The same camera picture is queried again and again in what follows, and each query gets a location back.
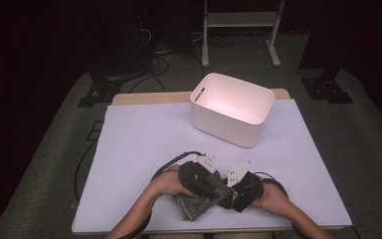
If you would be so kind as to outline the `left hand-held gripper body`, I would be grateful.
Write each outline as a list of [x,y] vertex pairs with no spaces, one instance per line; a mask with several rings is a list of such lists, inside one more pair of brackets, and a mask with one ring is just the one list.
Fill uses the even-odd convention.
[[198,196],[218,198],[216,189],[221,184],[221,177],[217,170],[211,172],[196,161],[186,161],[180,166],[179,179],[181,184]]

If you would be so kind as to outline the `white table mat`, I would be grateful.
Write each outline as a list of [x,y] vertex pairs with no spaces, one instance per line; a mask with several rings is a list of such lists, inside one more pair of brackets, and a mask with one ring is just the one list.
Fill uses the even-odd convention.
[[110,231],[162,165],[181,153],[194,159],[199,152],[214,157],[221,173],[249,162],[253,172],[272,175],[320,226],[352,223],[297,104],[277,100],[251,148],[195,128],[188,103],[108,107],[73,232]]

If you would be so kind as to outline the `person's left hand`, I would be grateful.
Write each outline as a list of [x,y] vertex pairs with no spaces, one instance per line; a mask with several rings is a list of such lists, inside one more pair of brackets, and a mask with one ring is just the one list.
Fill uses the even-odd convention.
[[182,185],[179,178],[179,169],[180,166],[174,164],[150,182],[150,187],[155,190],[158,196],[183,194],[196,197],[196,194]]

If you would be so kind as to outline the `black stand base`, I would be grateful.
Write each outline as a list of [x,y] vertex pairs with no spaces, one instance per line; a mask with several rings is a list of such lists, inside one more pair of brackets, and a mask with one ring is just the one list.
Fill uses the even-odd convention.
[[78,103],[79,108],[92,107],[94,104],[111,103],[120,92],[122,82],[111,80],[103,72],[90,71],[92,84],[87,94]]
[[318,77],[302,78],[301,82],[312,100],[325,100],[330,104],[352,104],[350,95],[335,81],[338,72],[339,68],[325,68]]

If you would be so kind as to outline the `person's right hand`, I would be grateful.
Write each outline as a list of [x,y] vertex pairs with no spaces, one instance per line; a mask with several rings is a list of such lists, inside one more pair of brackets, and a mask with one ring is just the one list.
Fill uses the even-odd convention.
[[251,205],[280,216],[289,216],[291,203],[284,193],[272,183],[264,183],[264,193]]

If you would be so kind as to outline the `white plastic storage bin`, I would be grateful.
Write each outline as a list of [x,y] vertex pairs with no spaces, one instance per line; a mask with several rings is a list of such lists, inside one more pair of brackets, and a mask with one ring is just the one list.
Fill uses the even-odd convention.
[[250,148],[257,144],[275,93],[233,77],[208,74],[190,95],[194,126]]

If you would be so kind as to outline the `white metal stand frame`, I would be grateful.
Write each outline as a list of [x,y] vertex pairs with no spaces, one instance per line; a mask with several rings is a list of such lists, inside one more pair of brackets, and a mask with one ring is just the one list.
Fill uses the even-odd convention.
[[280,0],[276,11],[269,12],[232,12],[232,13],[211,13],[208,11],[208,0],[204,0],[203,14],[203,44],[202,59],[203,67],[209,66],[209,45],[208,30],[211,28],[250,28],[250,27],[271,27],[271,36],[267,39],[266,45],[272,63],[275,67],[282,65],[275,48],[275,42],[281,23],[283,9],[286,0]]

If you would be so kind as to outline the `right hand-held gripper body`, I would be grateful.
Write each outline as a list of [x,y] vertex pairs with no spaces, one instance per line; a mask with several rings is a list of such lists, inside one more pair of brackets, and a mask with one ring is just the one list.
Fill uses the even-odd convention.
[[250,172],[252,165],[248,161],[228,170],[227,186],[232,190],[230,208],[237,212],[243,212],[264,193],[262,180]]

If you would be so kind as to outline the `grey felt pouch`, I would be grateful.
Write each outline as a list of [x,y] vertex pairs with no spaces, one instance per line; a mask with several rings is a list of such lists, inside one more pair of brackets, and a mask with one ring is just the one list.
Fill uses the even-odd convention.
[[196,195],[196,197],[176,195],[175,201],[180,209],[182,218],[186,221],[195,221],[210,208],[218,205],[218,203],[227,195],[232,194],[232,190],[226,185],[225,180],[222,177],[221,184],[216,189],[216,192],[219,194],[218,198],[208,198],[198,195]]

